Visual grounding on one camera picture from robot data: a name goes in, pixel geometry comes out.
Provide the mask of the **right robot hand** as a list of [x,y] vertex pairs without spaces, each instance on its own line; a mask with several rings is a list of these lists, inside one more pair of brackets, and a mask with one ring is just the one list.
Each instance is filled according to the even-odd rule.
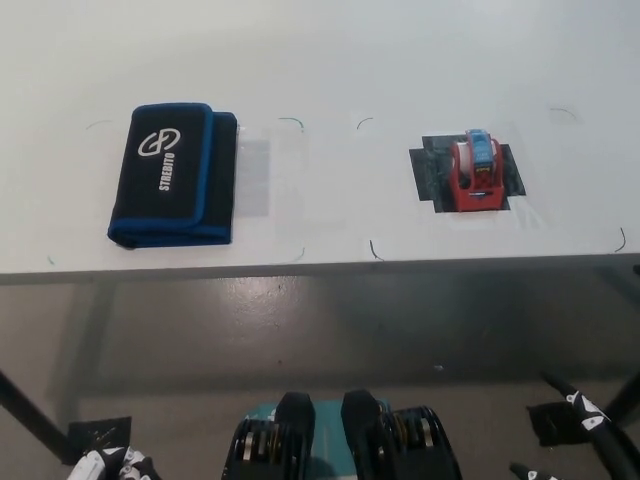
[[608,416],[579,389],[560,377],[543,372],[543,380],[563,398],[561,402],[527,408],[531,426],[543,447],[590,443],[611,479],[615,466],[615,437]]

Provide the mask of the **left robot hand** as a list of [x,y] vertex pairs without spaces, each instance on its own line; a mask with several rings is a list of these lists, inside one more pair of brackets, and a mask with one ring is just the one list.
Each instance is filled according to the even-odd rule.
[[68,480],[160,480],[151,457],[131,447],[91,450],[76,463]]

